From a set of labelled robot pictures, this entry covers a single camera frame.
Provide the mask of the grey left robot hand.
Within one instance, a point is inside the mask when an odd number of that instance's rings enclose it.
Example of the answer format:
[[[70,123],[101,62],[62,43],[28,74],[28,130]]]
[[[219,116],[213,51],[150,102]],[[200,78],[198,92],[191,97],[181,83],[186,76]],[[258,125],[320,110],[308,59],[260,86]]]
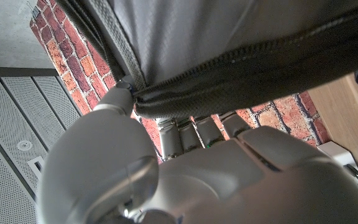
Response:
[[[37,193],[39,223],[358,223],[349,171],[309,144],[237,118],[224,139],[201,122],[170,138],[185,153],[159,163],[131,118],[132,87],[120,82],[48,152]]]

